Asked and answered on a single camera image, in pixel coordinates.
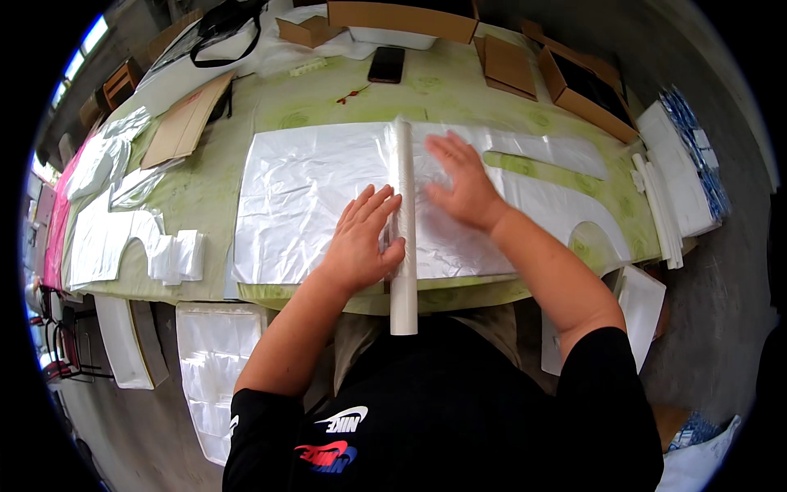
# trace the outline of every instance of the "person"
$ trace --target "person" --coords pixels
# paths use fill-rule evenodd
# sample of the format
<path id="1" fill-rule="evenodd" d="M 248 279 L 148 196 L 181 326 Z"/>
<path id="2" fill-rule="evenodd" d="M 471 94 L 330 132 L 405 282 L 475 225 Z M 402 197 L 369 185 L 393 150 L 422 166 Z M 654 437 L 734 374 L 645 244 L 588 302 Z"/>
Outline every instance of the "person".
<path id="1" fill-rule="evenodd" d="M 453 179 L 451 190 L 427 185 L 430 199 L 484 231 L 555 324 L 564 362 L 556 395 L 520 370 L 507 305 L 422 316 L 417 335 L 381 334 L 380 324 L 359 334 L 353 323 L 343 335 L 340 326 L 336 397 L 305 417 L 300 397 L 345 304 L 405 256 L 403 239 L 382 252 L 378 243 L 401 196 L 370 185 L 238 377 L 224 489 L 655 489 L 660 439 L 610 290 L 505 203 L 472 146 L 453 133 L 425 143 Z"/>

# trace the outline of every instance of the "concrete floor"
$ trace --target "concrete floor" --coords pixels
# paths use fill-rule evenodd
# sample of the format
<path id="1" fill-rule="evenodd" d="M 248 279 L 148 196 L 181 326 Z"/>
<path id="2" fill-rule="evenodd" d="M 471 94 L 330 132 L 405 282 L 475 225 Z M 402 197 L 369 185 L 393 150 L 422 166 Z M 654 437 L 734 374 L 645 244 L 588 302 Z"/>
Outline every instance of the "concrete floor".
<path id="1" fill-rule="evenodd" d="M 771 185 L 747 124 L 752 115 L 741 112 L 707 51 L 647 2 L 507 2 L 504 15 L 498 3 L 481 3 L 483 20 L 516 28 L 516 17 L 525 16 L 578 50 L 615 52 L 644 104 L 674 83 L 696 112 L 719 156 L 733 215 L 700 238 L 683 269 L 667 274 L 670 327 L 652 344 L 641 378 L 652 403 L 698 409 L 719 424 L 744 415 L 775 323 L 766 270 Z M 202 456 L 180 386 L 174 308 L 156 304 L 155 312 L 170 378 L 155 391 L 119 390 L 104 380 L 64 383 L 68 414 L 115 490 L 218 490 L 221 468 Z M 521 301 L 516 313 L 526 370 L 554 391 L 557 378 L 540 370 L 538 306 Z M 97 327 L 88 329 L 94 356 L 104 357 Z"/>

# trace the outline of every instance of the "black handbag strap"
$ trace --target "black handbag strap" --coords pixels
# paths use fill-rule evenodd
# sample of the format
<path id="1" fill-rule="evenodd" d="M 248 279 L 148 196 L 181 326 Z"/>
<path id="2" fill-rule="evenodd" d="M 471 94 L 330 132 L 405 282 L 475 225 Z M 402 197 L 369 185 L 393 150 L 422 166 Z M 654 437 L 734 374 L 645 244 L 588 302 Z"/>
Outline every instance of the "black handbag strap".
<path id="1" fill-rule="evenodd" d="M 253 15 L 252 19 L 254 19 L 254 26 L 257 28 L 257 33 L 254 35 L 254 39 L 252 39 L 252 42 L 249 44 L 249 47 L 246 48 L 246 51 L 244 51 L 241 56 L 235 58 L 234 60 L 200 60 L 200 61 L 197 61 L 197 54 L 202 49 L 202 45 L 205 44 L 206 41 L 208 41 L 207 38 L 202 38 L 201 37 L 199 39 L 199 41 L 197 41 L 197 44 L 195 44 L 194 47 L 191 48 L 190 55 L 191 55 L 191 61 L 194 63 L 194 66 L 197 67 L 197 68 L 224 67 L 225 65 L 229 65 L 230 63 L 235 63 L 236 61 L 240 60 L 241 58 L 248 56 L 254 50 L 254 47 L 257 46 L 257 42 L 260 40 L 260 16 L 259 15 Z"/>

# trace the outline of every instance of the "pink fabric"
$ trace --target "pink fabric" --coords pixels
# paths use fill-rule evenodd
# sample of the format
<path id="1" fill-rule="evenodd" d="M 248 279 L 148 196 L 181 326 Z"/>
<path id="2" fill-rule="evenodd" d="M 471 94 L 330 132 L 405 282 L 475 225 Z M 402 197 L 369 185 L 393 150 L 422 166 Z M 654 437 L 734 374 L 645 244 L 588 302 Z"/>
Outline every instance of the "pink fabric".
<path id="1" fill-rule="evenodd" d="M 65 196 L 65 185 L 68 182 L 68 178 L 74 173 L 77 163 L 79 163 L 79 156 L 82 155 L 85 144 L 91 138 L 92 136 L 87 137 L 79 150 L 77 150 L 76 155 L 65 166 L 63 176 L 60 177 L 54 186 L 56 196 L 54 209 L 52 210 L 52 219 L 50 220 L 49 238 L 46 243 L 42 283 L 57 290 L 63 290 L 60 278 L 61 262 L 63 261 L 63 241 L 65 239 L 65 226 L 68 223 L 68 213 L 71 212 L 71 204 L 68 203 L 68 198 Z"/>

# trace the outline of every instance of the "black t-shirt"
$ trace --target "black t-shirt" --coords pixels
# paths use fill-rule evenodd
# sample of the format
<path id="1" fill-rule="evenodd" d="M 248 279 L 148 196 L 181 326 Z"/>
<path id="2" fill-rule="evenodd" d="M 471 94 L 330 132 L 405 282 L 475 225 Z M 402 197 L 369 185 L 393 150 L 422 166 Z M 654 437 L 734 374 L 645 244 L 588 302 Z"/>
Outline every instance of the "black t-shirt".
<path id="1" fill-rule="evenodd" d="M 661 445 L 628 338 L 580 340 L 549 396 L 445 316 L 381 335 L 325 410 L 240 390 L 225 490 L 653 490 Z"/>

